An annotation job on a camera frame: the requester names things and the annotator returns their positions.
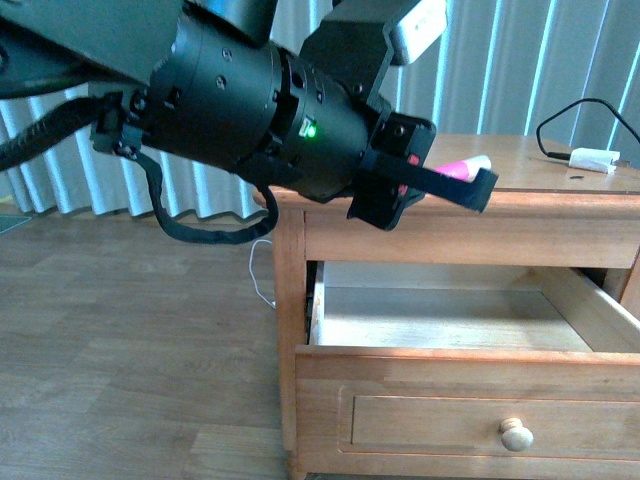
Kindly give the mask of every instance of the white charger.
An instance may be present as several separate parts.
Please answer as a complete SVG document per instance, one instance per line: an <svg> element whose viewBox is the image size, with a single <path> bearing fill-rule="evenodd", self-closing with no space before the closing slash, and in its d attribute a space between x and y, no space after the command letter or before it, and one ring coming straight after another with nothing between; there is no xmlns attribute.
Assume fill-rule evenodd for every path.
<svg viewBox="0 0 640 480"><path fill-rule="evenodd" d="M576 148L571 152L569 166L606 174L616 170L615 163L620 160L620 152L597 150L594 148Z"/></svg>

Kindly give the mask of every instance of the open drawer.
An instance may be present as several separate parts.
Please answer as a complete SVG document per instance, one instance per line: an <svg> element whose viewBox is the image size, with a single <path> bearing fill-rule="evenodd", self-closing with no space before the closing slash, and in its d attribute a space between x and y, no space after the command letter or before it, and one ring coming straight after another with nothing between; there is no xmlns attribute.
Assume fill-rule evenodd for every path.
<svg viewBox="0 0 640 480"><path fill-rule="evenodd" d="M326 263L304 471L640 478L640 322L562 268Z"/></svg>

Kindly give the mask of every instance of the black charging cable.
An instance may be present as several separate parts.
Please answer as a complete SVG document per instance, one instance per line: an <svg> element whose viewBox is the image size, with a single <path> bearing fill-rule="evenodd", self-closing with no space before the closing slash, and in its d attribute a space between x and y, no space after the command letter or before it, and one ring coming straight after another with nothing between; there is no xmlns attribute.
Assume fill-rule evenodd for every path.
<svg viewBox="0 0 640 480"><path fill-rule="evenodd" d="M599 103L599 104L604 105L605 107L607 107L611 111L611 113L613 113L613 115L620 121L620 123L622 125L624 125L626 127L626 129L629 130L629 132L631 132L631 135L633 135L633 137L640 144L640 135L638 135L638 132L636 132L633 129L633 127L631 125L629 125L629 123L624 119L624 117L620 114L620 112L618 112L618 110L616 110L613 107L613 105L611 105L606 100L602 100L601 98L581 98L580 100L577 100L577 101L573 102L571 105L563 108L558 113L556 113L555 115L552 115L551 117L549 117L545 121L543 121L540 125L538 125L538 128L536 129L536 138L538 139L538 146L540 147L540 151L542 153L544 153L549 158L555 158L555 159L558 159L558 160L564 160L566 162L568 162L571 159L571 154L570 153L548 152L544 148L544 146L542 145L542 139L540 138L540 131L542 130L542 127L544 127L547 123L555 120L560 115L562 115L565 112L568 112L569 110L571 110L573 107L575 107L577 105L580 105L581 103L587 103L587 102L589 102L589 103Z"/></svg>

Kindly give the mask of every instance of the black cylindrical motor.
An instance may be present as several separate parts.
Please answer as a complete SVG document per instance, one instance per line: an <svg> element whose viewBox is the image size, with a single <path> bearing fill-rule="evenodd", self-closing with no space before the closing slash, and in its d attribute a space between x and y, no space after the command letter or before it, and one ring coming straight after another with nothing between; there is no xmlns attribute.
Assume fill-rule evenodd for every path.
<svg viewBox="0 0 640 480"><path fill-rule="evenodd" d="M349 185L369 141L340 84L207 12L181 19L138 113L149 146L232 172L263 155L283 172L273 183L319 201Z"/></svg>

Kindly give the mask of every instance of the black cable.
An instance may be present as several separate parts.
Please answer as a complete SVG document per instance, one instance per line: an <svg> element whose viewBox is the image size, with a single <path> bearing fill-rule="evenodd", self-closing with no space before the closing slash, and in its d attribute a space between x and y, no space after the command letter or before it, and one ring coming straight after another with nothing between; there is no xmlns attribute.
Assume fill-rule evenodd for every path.
<svg viewBox="0 0 640 480"><path fill-rule="evenodd" d="M118 94L81 97L58 105L16 137L0 145L0 172L46 152L119 103Z"/></svg>
<svg viewBox="0 0 640 480"><path fill-rule="evenodd" d="M268 214L255 225L236 232L201 230L182 225L173 220L167 210L162 206L160 200L162 195L162 168L160 165L140 152L125 158L136 162L144 169L147 175L147 183L149 184L149 196L151 197L153 213L156 215L162 230L176 240L208 245L239 245L266 235L273 230L276 223L278 223L278 204L276 203L273 193L269 190L268 186L257 185L256 188L266 201Z"/></svg>
<svg viewBox="0 0 640 480"><path fill-rule="evenodd" d="M638 132L636 132L633 129L633 127L631 127L631 125L629 125L627 123L627 121L624 119L624 117L620 114L620 112L618 112L613 107L613 105L611 105L606 100L602 100L601 98L581 98L580 100L577 100L577 101L573 102L571 105L563 108L558 113L556 113L555 115L552 115L551 117L549 117L545 121L543 121L540 125L538 125L538 128L536 129L536 138L538 139L538 146L540 147L540 151L542 153L544 153L547 157L556 158L558 160L569 161L571 159L571 154L569 154L569 153L561 153L561 152L547 152L547 150L542 145L542 139L540 138L540 130L542 130L542 127L544 127L547 123L555 120L556 118L558 118L563 113L571 110L576 105L580 105L581 103L586 103L586 102L599 103L599 104L604 105L605 107L607 107L611 111L611 113L613 113L613 115L620 121L620 123L622 125L624 125L627 128L627 130L629 130L629 132L631 132L631 135L633 135L633 137L638 141L638 143L640 143L640 135L638 135Z"/></svg>

